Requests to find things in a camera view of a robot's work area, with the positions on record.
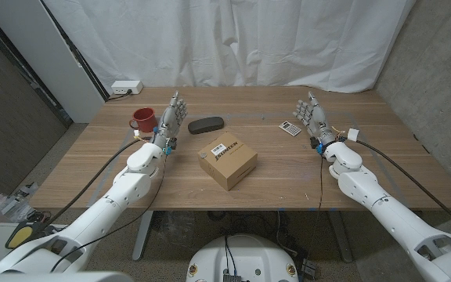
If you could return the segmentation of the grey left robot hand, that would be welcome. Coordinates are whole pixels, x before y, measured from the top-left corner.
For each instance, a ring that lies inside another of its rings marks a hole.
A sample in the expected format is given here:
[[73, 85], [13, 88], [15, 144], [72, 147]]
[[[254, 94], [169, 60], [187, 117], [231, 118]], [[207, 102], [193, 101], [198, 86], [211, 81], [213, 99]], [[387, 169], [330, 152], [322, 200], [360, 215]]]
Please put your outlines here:
[[170, 139], [174, 139], [180, 126], [187, 115], [186, 102], [176, 91], [158, 121], [157, 131], [154, 133], [151, 143], [165, 148]]

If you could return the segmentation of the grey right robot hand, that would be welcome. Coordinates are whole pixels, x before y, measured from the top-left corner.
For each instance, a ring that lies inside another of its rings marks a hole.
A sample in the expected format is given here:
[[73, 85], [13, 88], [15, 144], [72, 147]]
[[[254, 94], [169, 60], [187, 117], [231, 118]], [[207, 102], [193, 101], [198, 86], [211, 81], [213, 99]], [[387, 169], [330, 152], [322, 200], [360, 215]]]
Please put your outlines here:
[[308, 92], [307, 102], [298, 100], [293, 115], [306, 127], [310, 137], [316, 139], [322, 146], [335, 141], [335, 134], [327, 122], [324, 109], [311, 91]]

